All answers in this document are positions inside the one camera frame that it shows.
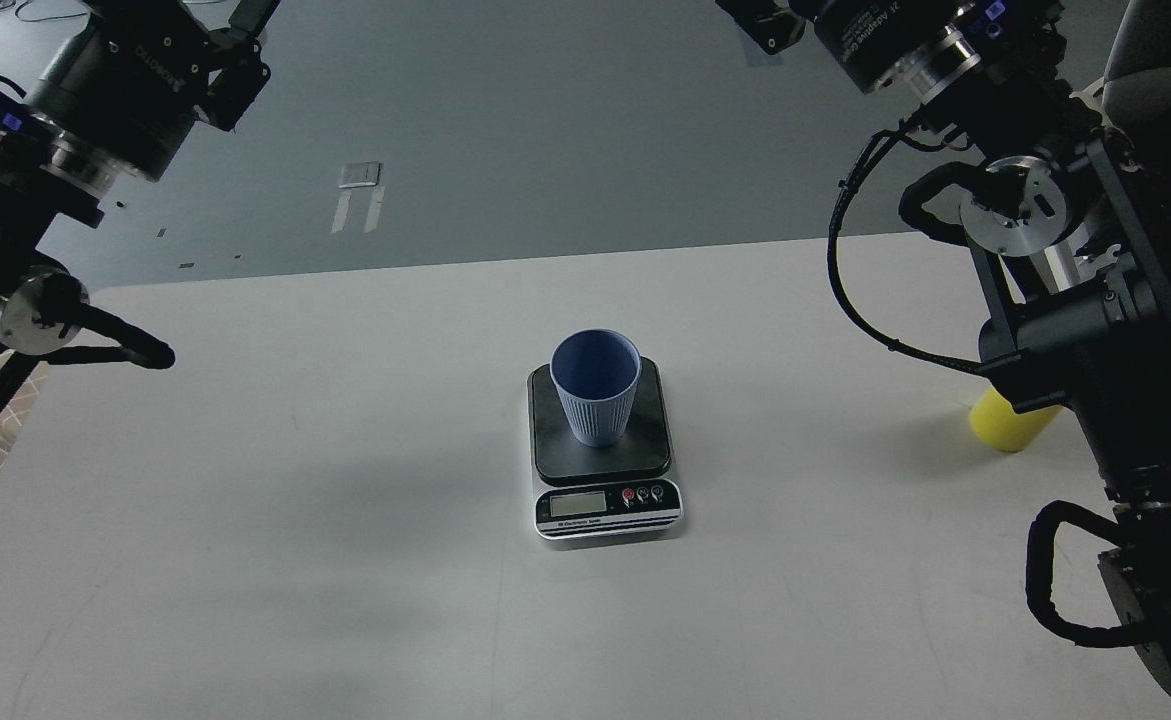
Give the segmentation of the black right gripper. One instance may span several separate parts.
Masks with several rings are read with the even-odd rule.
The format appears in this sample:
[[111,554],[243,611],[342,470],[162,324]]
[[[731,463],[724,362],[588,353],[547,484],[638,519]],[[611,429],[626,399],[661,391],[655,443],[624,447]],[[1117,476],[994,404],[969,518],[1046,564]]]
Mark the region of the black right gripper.
[[863,94],[888,85],[938,96],[975,69],[975,47],[957,27],[963,1],[715,1],[763,54],[815,36]]

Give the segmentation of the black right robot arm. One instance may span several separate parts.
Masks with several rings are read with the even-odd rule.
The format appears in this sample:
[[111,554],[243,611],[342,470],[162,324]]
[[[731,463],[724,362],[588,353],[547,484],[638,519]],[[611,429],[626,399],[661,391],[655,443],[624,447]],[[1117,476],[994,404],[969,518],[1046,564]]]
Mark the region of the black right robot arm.
[[[1038,512],[1023,589],[1038,624],[1086,649],[1132,649],[1171,698],[1171,1],[1129,1],[1105,73],[1060,76],[1060,1],[723,1],[765,54],[812,30],[861,92],[909,87],[841,181],[826,265],[837,304],[886,350],[987,379],[1016,414],[1064,407],[1112,516]],[[937,142],[915,140],[915,131]],[[847,210],[895,146],[951,162],[902,191],[899,217],[968,251],[988,320],[978,359],[878,331],[847,296]]]

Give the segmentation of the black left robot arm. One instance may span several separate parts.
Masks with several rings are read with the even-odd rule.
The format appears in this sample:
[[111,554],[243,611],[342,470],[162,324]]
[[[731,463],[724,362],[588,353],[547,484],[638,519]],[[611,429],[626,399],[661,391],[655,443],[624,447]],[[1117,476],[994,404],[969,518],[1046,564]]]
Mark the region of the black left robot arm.
[[183,1],[87,1],[29,92],[0,76],[0,414],[37,366],[167,369],[174,351],[90,302],[37,244],[59,217],[100,227],[115,178],[159,181],[196,123],[232,131],[271,78],[275,1],[210,29]]

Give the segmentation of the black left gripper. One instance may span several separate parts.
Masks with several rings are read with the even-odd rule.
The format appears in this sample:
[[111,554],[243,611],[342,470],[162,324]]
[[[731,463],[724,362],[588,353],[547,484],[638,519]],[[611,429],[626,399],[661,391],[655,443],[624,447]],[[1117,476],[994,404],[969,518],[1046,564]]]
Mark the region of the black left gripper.
[[41,119],[159,181],[196,119],[230,132],[271,78],[262,35],[279,1],[238,1],[210,29],[183,1],[85,1],[27,97]]

